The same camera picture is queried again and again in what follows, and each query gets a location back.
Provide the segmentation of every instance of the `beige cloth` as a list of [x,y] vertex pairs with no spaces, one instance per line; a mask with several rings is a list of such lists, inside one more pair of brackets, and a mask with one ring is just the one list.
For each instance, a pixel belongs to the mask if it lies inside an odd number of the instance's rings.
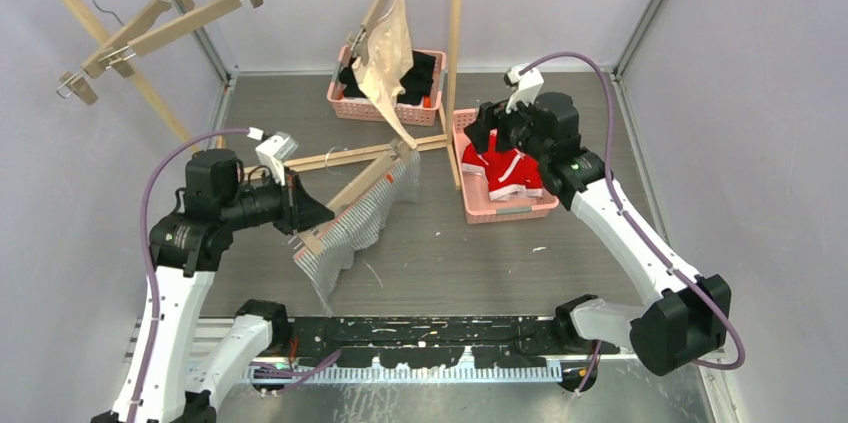
[[412,68],[412,42],[406,23],[406,0],[395,0],[392,7],[368,35],[368,62],[353,63],[359,89],[403,138],[410,148],[415,138],[406,132],[395,113],[397,95],[403,93],[400,79]]

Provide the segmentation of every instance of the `metal floor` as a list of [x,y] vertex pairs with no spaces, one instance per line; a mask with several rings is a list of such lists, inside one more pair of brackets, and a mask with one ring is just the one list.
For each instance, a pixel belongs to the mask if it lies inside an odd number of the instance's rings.
[[[583,73],[545,78],[545,91],[574,98],[584,144],[602,153],[606,108],[597,78]],[[328,76],[241,76],[226,126],[288,132],[300,143],[298,157],[393,138],[385,123],[337,119],[326,100],[328,84]],[[459,76],[458,108],[507,95],[500,74]],[[436,129],[411,127],[410,133],[428,136]],[[248,140],[233,138],[227,146],[246,164],[256,164]],[[358,253],[353,268],[342,272],[330,300],[337,315],[548,315],[585,293],[638,304],[632,284],[605,247],[562,208],[544,219],[466,224],[448,164],[445,150],[422,153],[420,202],[396,204],[380,241]],[[650,219],[620,115],[612,165],[631,201]],[[306,172],[304,185],[327,201],[364,166]],[[285,241],[270,225],[237,233],[203,315],[231,317],[249,298],[282,302],[290,314],[322,315]],[[534,252],[538,247],[545,249]],[[230,393],[220,421],[708,423],[716,419],[704,388],[691,365],[660,379],[636,361],[610,359],[602,362],[596,387],[576,401],[554,384],[307,385],[265,399],[247,387]]]
[[602,361],[579,399],[553,383],[304,385],[260,398],[233,388],[219,421],[251,423],[713,423],[693,366],[658,378],[633,360]]
[[[584,144],[602,153],[606,108],[597,77],[559,73],[545,78],[545,91],[562,91],[574,98]],[[226,126],[288,132],[300,143],[296,157],[326,154],[332,147],[384,144],[393,138],[385,123],[336,118],[326,100],[328,85],[328,76],[241,76]],[[457,88],[458,108],[473,108],[509,94],[496,73],[459,75]],[[415,137],[437,133],[436,127],[409,127],[409,131]],[[257,163],[246,138],[231,138],[227,146],[245,164]],[[394,205],[380,241],[359,252],[353,268],[342,272],[330,300],[336,314],[547,315],[585,293],[638,304],[624,271],[574,215],[558,208],[544,219],[468,225],[445,150],[421,155],[420,202]],[[624,191],[649,218],[620,117],[612,160]],[[304,186],[318,200],[327,201],[365,166],[305,172]],[[285,241],[270,225],[236,233],[203,315],[231,317],[249,298],[282,302],[296,315],[323,314]],[[533,252],[538,247],[545,249]],[[379,282],[363,261],[379,275]]]

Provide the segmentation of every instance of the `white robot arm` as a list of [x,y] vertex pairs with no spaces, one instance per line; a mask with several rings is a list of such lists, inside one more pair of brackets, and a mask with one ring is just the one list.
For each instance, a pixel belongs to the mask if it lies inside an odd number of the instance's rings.
[[245,181],[243,165],[231,150],[197,152],[186,164],[183,201],[178,196],[177,208],[150,231],[159,314],[153,314],[153,292],[148,287],[137,343],[137,348],[152,348],[149,360],[142,371],[144,352],[134,353],[111,411],[95,416],[92,423],[212,423],[224,396],[250,362],[269,347],[289,342],[292,327],[286,307],[250,300],[215,350],[188,370],[200,309],[221,255],[233,242],[233,232],[272,223],[280,232],[293,234],[335,217],[306,193],[297,173],[284,166],[297,148],[289,135],[266,136],[252,128],[248,136],[261,140],[256,153],[270,173],[259,185]]
[[[718,275],[703,278],[666,245],[624,196],[614,176],[606,177],[605,162],[581,146],[579,115],[571,97],[540,94],[543,80],[538,70],[522,74],[523,67],[513,67],[504,76],[513,88],[512,97],[481,105],[465,134],[477,152],[484,153],[490,131],[496,129],[496,151],[517,148],[536,159],[545,188],[601,239],[642,302],[632,307],[585,295],[561,305],[554,319],[561,341],[574,346],[586,340],[605,341],[632,349],[657,375],[720,348],[726,328],[682,278],[695,282],[724,315],[730,307],[727,283]],[[661,261],[647,242],[667,261]]]

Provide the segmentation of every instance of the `gray wall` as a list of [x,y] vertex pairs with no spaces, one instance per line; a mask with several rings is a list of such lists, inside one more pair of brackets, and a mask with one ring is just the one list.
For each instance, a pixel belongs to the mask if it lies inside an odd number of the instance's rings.
[[848,0],[669,0],[625,76],[681,255],[734,290],[746,421],[848,389]]
[[[265,0],[262,8],[232,15],[218,27],[242,70],[328,71],[372,1]],[[611,66],[647,2],[463,0],[460,68],[502,71],[564,49]],[[450,0],[407,0],[407,13],[416,47],[447,50]]]
[[[103,0],[125,20],[145,2]],[[0,420],[88,421],[117,396],[143,306],[142,186],[178,142],[114,73],[92,82],[91,107],[53,93],[95,48],[59,0],[0,8]],[[220,84],[193,41],[136,63],[192,132],[208,128]],[[178,178],[161,181],[151,218]]]

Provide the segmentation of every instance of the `laundry basket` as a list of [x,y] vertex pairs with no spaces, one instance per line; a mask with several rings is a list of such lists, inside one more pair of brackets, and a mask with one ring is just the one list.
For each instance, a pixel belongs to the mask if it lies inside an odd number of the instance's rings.
[[[462,130],[470,125],[476,116],[475,109],[457,110],[453,113],[456,161],[462,161],[465,147],[471,144]],[[541,198],[514,197],[509,201],[491,201],[486,179],[467,173],[462,173],[462,200],[465,203],[465,221],[469,225],[542,218],[559,206],[559,200],[547,191]]]
[[[436,114],[442,104],[442,89],[445,82],[445,65],[447,56],[441,51],[416,50],[436,57],[433,68],[433,89],[430,92],[431,108],[423,106],[395,105],[395,112],[401,123],[407,125],[433,126],[436,122]],[[350,61],[350,47],[345,45],[339,54],[339,65],[330,81],[330,89],[327,91],[327,99],[333,105],[336,116],[349,120],[385,121],[377,108],[366,99],[349,99],[342,94],[343,84],[339,82],[339,72],[344,69]]]

